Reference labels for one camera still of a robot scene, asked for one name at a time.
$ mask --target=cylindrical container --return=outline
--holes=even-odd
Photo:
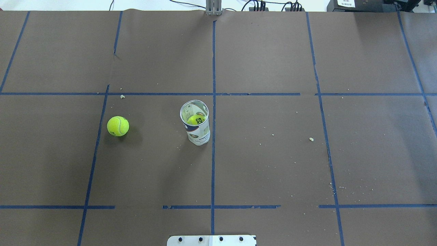
[[[209,130],[209,111],[204,102],[191,100],[180,109],[180,119],[187,130],[188,139],[195,145],[208,142],[211,132]]]

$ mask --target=tennis ball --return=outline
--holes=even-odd
[[[111,135],[120,137],[128,132],[129,122],[124,117],[114,116],[108,121],[106,127]]]
[[[205,116],[203,115],[193,115],[188,118],[187,123],[190,125],[200,125],[205,121]]]

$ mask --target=white background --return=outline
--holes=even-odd
[[[112,0],[0,0],[0,8],[3,10],[37,10],[37,11],[107,11]],[[178,0],[205,6],[205,0]],[[269,0],[270,2],[285,3],[286,0]],[[240,11],[246,0],[222,0],[222,8],[233,8]],[[299,0],[305,11],[325,12],[329,0]],[[269,11],[280,11],[281,4],[267,4]],[[200,9],[184,4],[172,3],[168,0],[114,0],[111,10],[121,11],[126,9],[150,10],[150,11],[183,11]],[[434,9],[424,5],[421,1],[419,7],[414,10],[416,13],[430,13]]]

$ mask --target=white bracket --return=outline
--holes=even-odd
[[[206,0],[206,15],[222,15],[222,0]]]
[[[257,246],[255,235],[171,236],[167,246]]]

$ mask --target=gray metal bracket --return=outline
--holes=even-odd
[[[206,15],[222,15],[222,0],[206,0]]]

